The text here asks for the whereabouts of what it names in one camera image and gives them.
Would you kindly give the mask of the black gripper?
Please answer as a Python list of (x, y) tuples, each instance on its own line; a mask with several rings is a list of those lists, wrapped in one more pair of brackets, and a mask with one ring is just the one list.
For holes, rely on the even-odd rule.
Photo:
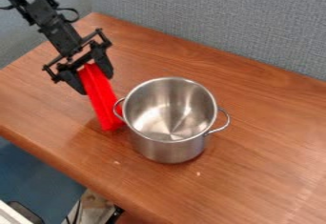
[(107, 56), (107, 49), (113, 46), (113, 42), (105, 35), (103, 29), (98, 28), (91, 34), (82, 37), (71, 23), (58, 21), (43, 27), (41, 32), (61, 54), (42, 69), (55, 83), (67, 82), (82, 95), (86, 95), (77, 73), (83, 65), (94, 60), (106, 77), (109, 79), (114, 77), (114, 66)]

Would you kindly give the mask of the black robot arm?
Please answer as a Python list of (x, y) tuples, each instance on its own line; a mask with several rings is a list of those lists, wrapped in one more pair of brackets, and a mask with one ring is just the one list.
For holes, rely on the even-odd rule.
[(81, 94), (86, 94), (78, 70), (91, 60), (98, 64), (105, 76), (114, 77), (114, 66), (107, 56), (107, 49), (113, 42), (98, 28), (87, 36), (82, 37), (73, 23), (77, 17), (69, 20), (61, 10), (78, 13), (74, 8), (62, 8), (57, 0), (9, 0), (11, 4), (0, 7), (0, 10), (17, 9), (31, 26), (39, 27), (39, 32), (57, 49), (59, 55), (43, 65), (42, 69), (49, 73), (55, 83), (66, 82)]

